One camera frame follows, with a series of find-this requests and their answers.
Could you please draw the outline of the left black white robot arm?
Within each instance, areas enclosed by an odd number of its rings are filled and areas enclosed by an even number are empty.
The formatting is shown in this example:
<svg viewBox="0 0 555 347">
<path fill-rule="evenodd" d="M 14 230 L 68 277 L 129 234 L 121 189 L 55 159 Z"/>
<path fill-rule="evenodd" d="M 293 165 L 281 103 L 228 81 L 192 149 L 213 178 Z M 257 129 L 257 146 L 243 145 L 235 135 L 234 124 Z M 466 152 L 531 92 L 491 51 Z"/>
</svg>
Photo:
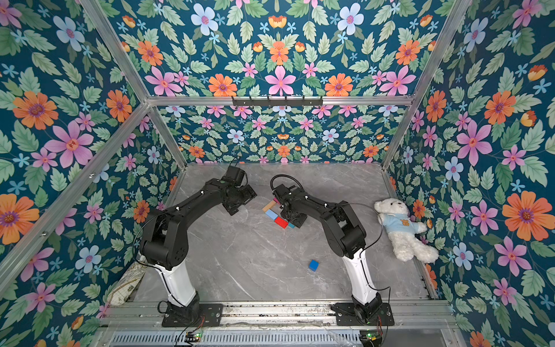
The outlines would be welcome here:
<svg viewBox="0 0 555 347">
<path fill-rule="evenodd" d="M 189 252 L 189 227 L 218 205 L 234 215 L 256 196 L 245 170 L 229 166 L 221 178 L 208 180 L 189 198 L 149 215 L 139 253 L 146 258 L 148 267 L 156 269 L 163 282 L 168 315 L 193 320 L 199 313 L 199 295 L 190 281 L 185 262 Z"/>
</svg>

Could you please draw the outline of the red rectangular block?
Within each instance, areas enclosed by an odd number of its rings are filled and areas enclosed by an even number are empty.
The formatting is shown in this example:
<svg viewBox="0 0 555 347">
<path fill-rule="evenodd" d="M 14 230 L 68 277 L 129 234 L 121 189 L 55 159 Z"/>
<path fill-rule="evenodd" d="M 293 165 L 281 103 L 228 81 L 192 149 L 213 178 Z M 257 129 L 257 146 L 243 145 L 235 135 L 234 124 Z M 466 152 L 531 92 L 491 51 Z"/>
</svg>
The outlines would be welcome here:
<svg viewBox="0 0 555 347">
<path fill-rule="evenodd" d="M 281 228 L 288 228 L 288 222 L 281 218 L 281 217 L 277 217 L 274 222 L 279 225 Z"/>
</svg>

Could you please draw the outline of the natural wood block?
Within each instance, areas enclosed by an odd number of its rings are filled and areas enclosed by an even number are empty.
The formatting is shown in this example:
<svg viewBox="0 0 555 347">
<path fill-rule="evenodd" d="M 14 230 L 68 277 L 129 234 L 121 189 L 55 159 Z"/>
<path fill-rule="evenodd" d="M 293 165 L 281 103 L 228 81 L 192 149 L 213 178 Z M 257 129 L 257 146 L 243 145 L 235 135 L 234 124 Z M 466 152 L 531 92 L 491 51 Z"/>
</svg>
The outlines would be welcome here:
<svg viewBox="0 0 555 347">
<path fill-rule="evenodd" d="M 276 205 L 276 201 L 271 200 L 266 206 L 264 206 L 264 208 L 262 210 L 264 211 L 264 213 L 266 213 L 267 211 L 269 211 L 275 205 Z"/>
</svg>

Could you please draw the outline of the light blue block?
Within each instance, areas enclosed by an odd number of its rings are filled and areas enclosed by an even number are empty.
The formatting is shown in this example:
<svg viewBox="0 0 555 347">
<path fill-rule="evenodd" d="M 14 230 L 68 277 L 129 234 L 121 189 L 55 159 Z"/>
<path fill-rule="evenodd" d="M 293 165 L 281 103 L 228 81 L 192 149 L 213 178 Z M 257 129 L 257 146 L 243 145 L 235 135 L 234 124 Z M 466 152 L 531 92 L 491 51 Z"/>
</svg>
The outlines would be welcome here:
<svg viewBox="0 0 555 347">
<path fill-rule="evenodd" d="M 272 210 L 267 210 L 265 214 L 270 217 L 273 221 L 278 217 L 278 214 L 273 212 Z"/>
</svg>

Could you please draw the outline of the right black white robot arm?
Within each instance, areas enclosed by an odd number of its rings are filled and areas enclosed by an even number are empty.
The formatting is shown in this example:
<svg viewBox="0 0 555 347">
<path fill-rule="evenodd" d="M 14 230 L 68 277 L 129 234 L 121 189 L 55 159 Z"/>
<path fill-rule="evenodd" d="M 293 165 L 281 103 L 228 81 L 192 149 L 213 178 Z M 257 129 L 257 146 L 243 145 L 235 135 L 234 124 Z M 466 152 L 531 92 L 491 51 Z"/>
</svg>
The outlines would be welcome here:
<svg viewBox="0 0 555 347">
<path fill-rule="evenodd" d="M 367 233 L 351 205 L 323 201 L 303 187 L 280 184 L 271 190 L 281 205 L 281 217 L 296 228 L 309 217 L 321 223 L 328 245 L 343 260 L 351 281 L 354 315 L 361 324 L 369 324 L 379 312 L 382 298 L 367 269 Z"/>
</svg>

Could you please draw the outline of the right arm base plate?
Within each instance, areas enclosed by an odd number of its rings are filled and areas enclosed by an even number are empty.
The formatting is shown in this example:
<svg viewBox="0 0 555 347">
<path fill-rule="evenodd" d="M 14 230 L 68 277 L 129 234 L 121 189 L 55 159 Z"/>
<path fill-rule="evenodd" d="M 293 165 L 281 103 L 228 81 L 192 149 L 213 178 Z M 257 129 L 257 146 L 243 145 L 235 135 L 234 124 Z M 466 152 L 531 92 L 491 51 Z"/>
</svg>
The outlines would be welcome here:
<svg viewBox="0 0 555 347">
<path fill-rule="evenodd" d="M 352 302 L 335 303 L 330 306 L 330 309 L 335 313 L 336 324 L 338 326 L 389 327 L 395 325 L 393 312 L 388 303 L 382 303 L 370 318 L 358 318 Z"/>
</svg>

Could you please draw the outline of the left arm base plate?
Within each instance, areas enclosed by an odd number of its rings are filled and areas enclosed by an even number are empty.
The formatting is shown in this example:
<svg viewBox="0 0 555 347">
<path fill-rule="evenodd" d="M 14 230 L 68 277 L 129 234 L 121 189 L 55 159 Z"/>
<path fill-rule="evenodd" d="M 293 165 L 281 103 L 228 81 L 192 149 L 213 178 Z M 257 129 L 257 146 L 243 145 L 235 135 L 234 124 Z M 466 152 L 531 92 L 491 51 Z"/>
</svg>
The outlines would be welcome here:
<svg viewBox="0 0 555 347">
<path fill-rule="evenodd" d="M 163 314 L 164 328 L 186 328 L 187 326 L 196 328 L 200 325 L 212 328 L 221 324 L 223 305 L 196 303 L 189 307 L 176 307 L 170 304 Z"/>
</svg>

